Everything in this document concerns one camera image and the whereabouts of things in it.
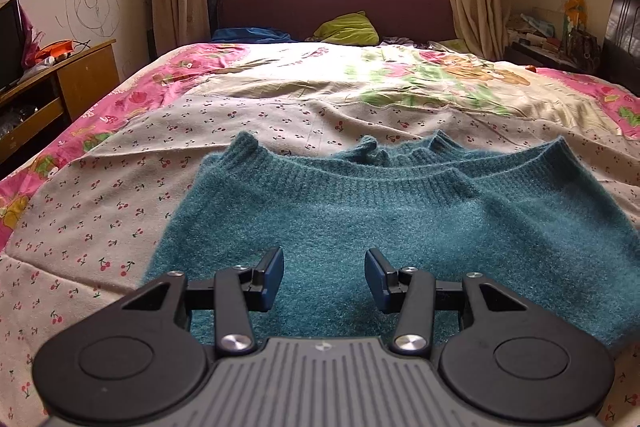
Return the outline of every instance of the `black monitor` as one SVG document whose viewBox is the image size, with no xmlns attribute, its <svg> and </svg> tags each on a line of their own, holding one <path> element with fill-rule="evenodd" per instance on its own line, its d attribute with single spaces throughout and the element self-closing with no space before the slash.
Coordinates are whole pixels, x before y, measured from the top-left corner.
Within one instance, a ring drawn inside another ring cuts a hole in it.
<svg viewBox="0 0 640 427">
<path fill-rule="evenodd" d="M 0 7 L 0 89 L 22 76 L 24 29 L 18 0 Z"/>
</svg>

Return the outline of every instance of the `wooden cabinet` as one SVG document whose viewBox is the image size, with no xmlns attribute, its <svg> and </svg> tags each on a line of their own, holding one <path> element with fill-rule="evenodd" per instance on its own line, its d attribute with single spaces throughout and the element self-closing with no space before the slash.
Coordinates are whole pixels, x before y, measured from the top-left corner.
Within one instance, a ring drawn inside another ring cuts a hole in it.
<svg viewBox="0 0 640 427">
<path fill-rule="evenodd" d="M 38 108 L 0 138 L 0 178 L 37 154 L 118 86 L 114 42 L 110 40 L 79 52 L 0 93 L 0 113 L 25 105 Z"/>
</svg>

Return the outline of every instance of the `yellow-green cushion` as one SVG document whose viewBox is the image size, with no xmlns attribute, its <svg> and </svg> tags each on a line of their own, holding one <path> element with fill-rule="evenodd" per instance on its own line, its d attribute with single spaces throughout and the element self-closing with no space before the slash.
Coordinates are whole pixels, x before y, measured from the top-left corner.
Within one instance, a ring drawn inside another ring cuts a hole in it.
<svg viewBox="0 0 640 427">
<path fill-rule="evenodd" d="M 321 25 L 314 37 L 329 44 L 377 46 L 380 38 L 364 12 L 340 15 Z"/>
</svg>

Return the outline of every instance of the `bed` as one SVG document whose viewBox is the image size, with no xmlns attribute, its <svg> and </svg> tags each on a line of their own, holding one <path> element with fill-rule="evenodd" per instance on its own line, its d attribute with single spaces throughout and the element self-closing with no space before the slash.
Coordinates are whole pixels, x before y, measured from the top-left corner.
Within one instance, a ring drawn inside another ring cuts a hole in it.
<svg viewBox="0 0 640 427">
<path fill-rule="evenodd" d="M 449 0 L 222 0 L 218 18 L 301 38 L 357 9 L 383 35 L 455 36 Z M 241 130 L 283 155 L 436 129 L 503 152 L 561 135 L 640 225 L 639 115 L 638 98 L 596 77 L 454 52 L 322 42 L 174 50 L 0 182 L 0 420 L 33 427 L 46 417 L 30 376 L 39 346 L 138 286 L 202 158 Z M 616 384 L 600 419 L 636 425 L 640 344 L 614 349 Z"/>
</svg>

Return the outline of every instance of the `fuzzy knit sweater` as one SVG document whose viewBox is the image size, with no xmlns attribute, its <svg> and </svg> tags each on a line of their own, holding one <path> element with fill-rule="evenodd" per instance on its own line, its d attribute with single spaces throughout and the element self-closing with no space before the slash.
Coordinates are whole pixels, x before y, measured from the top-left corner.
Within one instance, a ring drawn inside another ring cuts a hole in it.
<svg viewBox="0 0 640 427">
<path fill-rule="evenodd" d="M 501 154 L 441 132 L 389 148 L 365 137 L 303 158 L 243 132 L 204 158 L 146 279 L 207 279 L 272 246 L 286 267 L 273 309 L 253 314 L 259 338 L 388 335 L 396 318 L 364 278 L 372 247 L 441 280 L 482 272 L 609 345 L 640 324 L 638 235 L 562 138 Z M 440 340 L 455 322 L 444 315 Z M 194 316 L 191 331 L 210 340 L 210 318 Z"/>
</svg>

